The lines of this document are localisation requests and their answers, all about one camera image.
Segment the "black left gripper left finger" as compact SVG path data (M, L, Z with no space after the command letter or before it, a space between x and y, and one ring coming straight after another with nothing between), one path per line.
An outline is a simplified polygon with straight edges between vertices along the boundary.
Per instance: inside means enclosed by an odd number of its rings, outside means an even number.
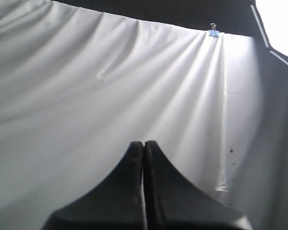
M95 188L54 211L44 230L142 230L141 142L129 144L112 172Z

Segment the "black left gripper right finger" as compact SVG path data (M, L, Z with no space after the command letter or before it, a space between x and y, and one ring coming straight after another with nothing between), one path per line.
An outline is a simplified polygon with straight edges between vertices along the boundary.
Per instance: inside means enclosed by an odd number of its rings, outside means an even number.
M156 141L144 146L144 196L150 230L249 230L246 215L186 179Z

